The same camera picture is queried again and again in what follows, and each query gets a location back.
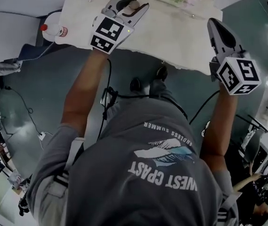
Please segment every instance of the shoe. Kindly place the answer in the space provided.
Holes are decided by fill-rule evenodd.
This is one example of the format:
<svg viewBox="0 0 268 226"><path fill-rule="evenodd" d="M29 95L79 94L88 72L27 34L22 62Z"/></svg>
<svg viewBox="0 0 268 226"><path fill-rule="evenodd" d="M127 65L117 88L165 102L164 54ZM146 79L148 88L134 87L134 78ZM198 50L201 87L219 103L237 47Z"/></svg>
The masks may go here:
<svg viewBox="0 0 268 226"><path fill-rule="evenodd" d="M141 82L138 78L134 78L131 82L130 82L130 91L134 92L134 91L138 91L140 92L142 90L142 86L141 86Z"/></svg>
<svg viewBox="0 0 268 226"><path fill-rule="evenodd" d="M162 80L165 81L166 77L168 75L167 72L167 67L166 66L162 66L160 69L157 70L157 75L156 75L156 80Z"/></svg>

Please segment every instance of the white tablecloth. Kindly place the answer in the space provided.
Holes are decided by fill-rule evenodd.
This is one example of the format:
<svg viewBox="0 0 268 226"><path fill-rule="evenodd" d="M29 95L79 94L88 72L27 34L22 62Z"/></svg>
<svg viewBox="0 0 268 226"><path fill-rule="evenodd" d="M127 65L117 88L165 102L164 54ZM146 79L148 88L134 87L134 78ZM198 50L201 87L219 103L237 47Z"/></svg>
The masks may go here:
<svg viewBox="0 0 268 226"><path fill-rule="evenodd" d="M68 34L57 37L55 42L91 49L88 42L93 20L108 1L65 0L60 24L68 28ZM177 68L210 74L209 62L215 54L210 45L207 21L210 17L222 19L222 12L213 6L214 0L200 0L196 6L185 10L170 0L139 2L148 2L150 9L119 48L152 55Z"/></svg>

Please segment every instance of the bottle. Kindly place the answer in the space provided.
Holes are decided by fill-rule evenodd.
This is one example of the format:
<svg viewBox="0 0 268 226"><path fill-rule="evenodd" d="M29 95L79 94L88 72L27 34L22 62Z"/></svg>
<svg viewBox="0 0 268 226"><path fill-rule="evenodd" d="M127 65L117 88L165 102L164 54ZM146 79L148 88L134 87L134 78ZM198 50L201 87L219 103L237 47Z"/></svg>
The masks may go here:
<svg viewBox="0 0 268 226"><path fill-rule="evenodd" d="M43 24L40 30L44 31L45 33L49 35L59 36L59 37L65 37L68 33L67 28L60 26L58 24Z"/></svg>

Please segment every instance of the wire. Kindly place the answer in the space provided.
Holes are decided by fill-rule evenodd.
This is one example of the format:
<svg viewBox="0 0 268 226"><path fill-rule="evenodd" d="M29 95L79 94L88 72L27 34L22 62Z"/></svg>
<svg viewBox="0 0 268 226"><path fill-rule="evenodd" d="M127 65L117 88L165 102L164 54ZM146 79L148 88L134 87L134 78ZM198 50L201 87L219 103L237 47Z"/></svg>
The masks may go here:
<svg viewBox="0 0 268 226"><path fill-rule="evenodd" d="M44 131L44 133L47 133L47 134L53 136L51 133L49 133L49 132L47 132L47 131ZM40 137L39 137L39 141L40 141L41 148L42 148L43 151L44 151L43 145L41 144L41 139L40 139Z"/></svg>
<svg viewBox="0 0 268 226"><path fill-rule="evenodd" d="M17 95L19 95L19 96L21 97L21 99L22 99L22 101L23 101L23 103L24 103L24 106L25 106L25 108L26 108L26 110L27 110L27 112L28 112L28 115L29 115L29 117L30 117L30 119L31 119L31 121L32 121L32 123L33 123L33 125L34 125L34 127L35 127L35 130L37 131L37 133L38 133L39 135L41 135L41 133L40 133L39 130L37 129L36 124L35 124L35 122L34 122L32 116L31 116L31 114L33 113L33 109L30 108L30 107L29 107L29 108L27 107L27 105L26 105L26 103L25 103L23 97L21 96L21 94L20 94L19 92L17 92L16 90L12 89L12 88L9 87L9 86L5 86L5 89L7 89L7 90L12 90L12 91L14 91Z"/></svg>
<svg viewBox="0 0 268 226"><path fill-rule="evenodd" d="M195 120L195 118L198 116L198 114L200 113L200 111L203 109L203 107L207 104L208 101L210 101L216 94L219 93L219 90L214 92L200 107L200 109L197 111L197 113L195 114L195 116L192 118L192 120L190 121L189 125Z"/></svg>
<svg viewBox="0 0 268 226"><path fill-rule="evenodd" d="M106 86L106 95L105 95L105 109L104 109L104 112L103 112L103 117L102 117L102 122L101 122L101 126L100 126L100 130L99 130L99 134L98 134L98 137L97 137L97 140L99 139L100 135L101 135L101 132L102 132L102 128L103 128L103 125L104 125L104 121L106 120L106 112L108 110L108 108L106 107L106 99L107 99L107 93L109 91L109 86L110 86L110 79L111 79L111 74L112 74L112 62L111 60L107 59L108 62L109 62L109 65L110 65L110 73L109 73L109 77L108 77L108 80L107 80L107 86ZM210 101L216 94L219 93L219 90L214 92L203 104L202 106L200 107L200 109L197 111L197 113L195 114L195 116L192 118L192 120L190 121L189 125L195 120L195 118L198 116L198 114L200 113L200 111L203 109L203 107L208 103L208 101ZM119 98L123 98L123 99L130 99L130 98L145 98L145 97L156 97L156 98L164 98L168 101L170 101L172 104L174 104L182 113L183 115L186 117L187 119L187 114L185 113L185 111L183 110L182 107L180 107L178 104L176 104L173 100L171 100L170 98L167 98L165 96L151 96L151 95L140 95L140 96L124 96L124 95L119 95L118 93L115 94L115 96L119 97Z"/></svg>
<svg viewBox="0 0 268 226"><path fill-rule="evenodd" d="M100 126L100 130L99 130L99 134L98 134L98 137L97 137L97 140L99 139L100 137L100 134L101 134L101 131L102 131L102 127L104 125L104 121L105 121L105 117L106 117L106 112L107 112L107 107L106 107L106 97L107 97L107 92L109 90L109 86L110 86L110 79L111 79L111 73L112 73L112 62L110 59L107 59L108 62L109 62L109 65L110 65L110 73L109 73L109 77L108 77L108 80L107 80L107 86L106 86L106 95L105 95L105 110L103 112L103 116L102 116L102 122L101 122L101 126Z"/></svg>

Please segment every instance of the floor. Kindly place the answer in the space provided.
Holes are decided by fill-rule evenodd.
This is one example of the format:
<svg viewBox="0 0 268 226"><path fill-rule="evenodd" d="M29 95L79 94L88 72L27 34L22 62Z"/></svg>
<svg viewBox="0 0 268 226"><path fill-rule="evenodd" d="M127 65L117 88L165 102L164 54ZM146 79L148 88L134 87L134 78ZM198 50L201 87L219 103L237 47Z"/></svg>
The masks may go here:
<svg viewBox="0 0 268 226"><path fill-rule="evenodd" d="M264 9L268 10L265 0L260 1ZM268 74L268 16L258 0L243 0L226 8L223 20L241 37L245 48L260 67L261 87L251 95L240 97L237 109L241 116L255 115L262 100ZM40 131L55 132L61 120L65 95L88 55L89 51L86 50L66 48L36 61L24 62L21 72L4 78L5 85L18 91L27 106L34 110L32 117ZM129 83L133 77L138 76L147 84L161 65L156 58L125 50L116 50L111 55L111 60L113 71L110 85L123 94L129 92ZM108 69L107 66L89 116L86 147L94 144L97 139L103 112L99 102L107 83ZM219 85L212 83L210 76L197 71L178 70L172 66L169 66L168 70L166 84L190 120L202 103L219 89ZM198 143L202 141L201 131L210 119L215 101L216 97L192 123ZM13 162L20 174L27 177L33 173L42 152L37 132L21 98L15 92L0 92L0 112L5 117L3 124L7 132L13 133L13 136L7 137ZM236 119L233 138L243 137L247 127L245 122ZM47 134L42 144L46 144L50 137Z"/></svg>

